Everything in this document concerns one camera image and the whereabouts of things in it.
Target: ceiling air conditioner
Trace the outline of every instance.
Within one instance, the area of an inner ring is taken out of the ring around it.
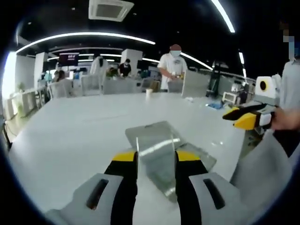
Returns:
[[[90,20],[122,22],[134,3],[120,0],[90,0]]]

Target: desk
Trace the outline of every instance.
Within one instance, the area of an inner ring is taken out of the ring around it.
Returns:
[[[224,110],[210,109],[208,102],[204,97],[191,103],[175,93],[153,93],[150,99],[143,93],[54,99],[16,137],[9,159],[42,212],[61,209],[75,189],[131,147],[127,128],[167,120],[186,141],[215,157],[213,171],[230,180],[244,131],[222,120]],[[154,223],[180,225],[180,211],[145,178],[138,180],[134,224]]]

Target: black ceiling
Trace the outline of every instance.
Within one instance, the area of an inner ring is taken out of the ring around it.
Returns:
[[[234,34],[211,0],[130,1],[135,5],[123,22],[89,20],[88,0],[50,1],[24,18],[19,35],[32,42],[62,33],[103,31],[144,38],[155,45],[115,37],[65,37],[40,43],[38,50],[28,49],[23,54],[84,46],[116,47],[141,50],[146,58],[158,60],[170,45],[179,44],[184,53],[209,66],[215,59],[223,60],[231,72],[239,74],[240,50],[250,77],[273,75],[282,69],[285,47],[274,0],[219,0],[235,28]],[[187,63],[202,68],[191,60]]]

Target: white tabletop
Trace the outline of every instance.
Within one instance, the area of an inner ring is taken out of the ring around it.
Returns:
[[[225,110],[208,108],[208,102],[204,97],[191,103],[171,93],[153,93],[149,99],[143,93],[55,99],[29,120],[9,159],[42,212],[61,209],[76,188],[103,173],[116,153],[131,147],[127,128],[167,120],[186,141],[215,157],[213,171],[230,180],[244,131],[222,120]],[[141,222],[180,224],[178,205],[147,178],[138,180],[134,224]]]

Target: cable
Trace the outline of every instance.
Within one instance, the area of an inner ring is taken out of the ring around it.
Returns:
[[[9,129],[9,131],[11,132],[12,135],[14,135],[15,137],[17,137],[17,135],[14,134],[14,133],[11,131],[11,129],[9,128],[9,126],[8,126],[7,124],[5,124],[5,127]]]

